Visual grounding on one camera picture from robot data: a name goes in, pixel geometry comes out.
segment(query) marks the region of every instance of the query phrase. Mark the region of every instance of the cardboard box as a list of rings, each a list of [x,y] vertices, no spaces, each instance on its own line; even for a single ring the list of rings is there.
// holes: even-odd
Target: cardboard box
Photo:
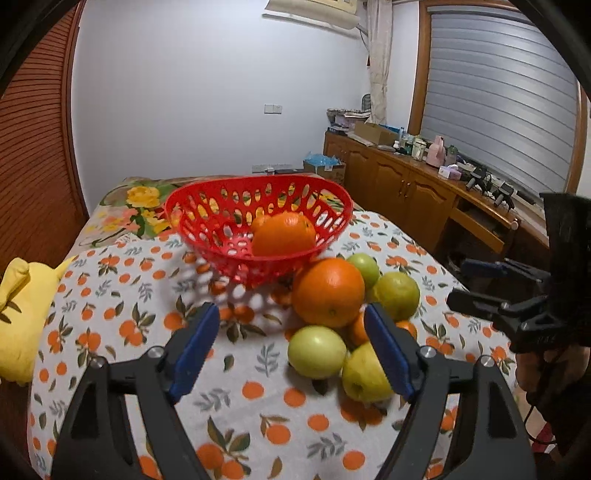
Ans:
[[[375,145],[388,145],[389,147],[392,147],[394,142],[398,140],[398,134],[396,132],[392,132],[376,124],[365,124],[363,122],[357,122],[355,124],[355,135]]]
[[[315,167],[304,162],[304,172],[316,173],[320,177],[333,181],[341,186],[345,185],[345,167],[344,163],[334,166]]]

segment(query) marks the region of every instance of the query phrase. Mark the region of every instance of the yellow plush toy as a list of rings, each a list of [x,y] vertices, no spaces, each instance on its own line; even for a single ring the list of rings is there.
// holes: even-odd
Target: yellow plush toy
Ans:
[[[49,307],[72,258],[55,270],[13,259],[0,283],[0,377],[28,383]]]

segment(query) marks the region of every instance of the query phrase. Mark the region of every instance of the basket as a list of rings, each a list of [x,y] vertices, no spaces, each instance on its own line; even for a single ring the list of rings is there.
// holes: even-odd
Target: basket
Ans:
[[[164,206],[169,222],[222,275],[250,286],[270,283],[326,250],[349,223],[353,202],[332,181],[307,175],[235,177],[181,187]],[[316,247],[280,257],[251,253],[251,223],[299,212],[315,226]]]

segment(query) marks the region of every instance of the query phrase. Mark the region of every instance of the table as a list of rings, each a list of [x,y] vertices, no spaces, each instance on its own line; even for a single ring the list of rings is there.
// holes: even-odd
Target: table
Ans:
[[[417,281],[421,301],[411,321],[419,343],[469,361],[490,354],[515,385],[507,338],[484,321],[447,311],[445,299],[459,282],[393,223],[354,212],[325,255],[353,252],[373,256],[382,272],[405,271]],[[31,390],[29,446],[39,474],[50,472],[67,405],[90,358],[124,361],[163,345],[204,301],[215,302],[225,320],[177,411],[212,478],[373,478],[408,411],[401,397],[365,406],[344,396],[338,378],[318,384],[297,375],[287,364],[287,345],[303,323],[285,288],[230,284],[166,232],[80,253],[63,278]],[[160,478],[137,401],[128,408],[142,467]],[[456,411],[457,398],[450,397],[426,478],[443,468]]]

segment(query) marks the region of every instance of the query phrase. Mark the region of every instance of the cabinet door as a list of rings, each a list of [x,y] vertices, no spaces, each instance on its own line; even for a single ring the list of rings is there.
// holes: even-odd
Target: cabinet door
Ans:
[[[367,209],[368,197],[372,188],[372,169],[366,148],[353,148],[349,151],[345,163],[345,188],[354,202]]]
[[[394,159],[380,155],[372,157],[372,187],[367,191],[368,208],[381,213],[402,228],[404,195],[410,171]]]
[[[327,134],[324,139],[324,154],[327,157],[336,157],[341,162],[347,162],[348,151],[344,142],[336,135]]]
[[[433,253],[456,195],[418,173],[413,175],[410,183],[404,191],[406,216],[400,227],[421,247]]]

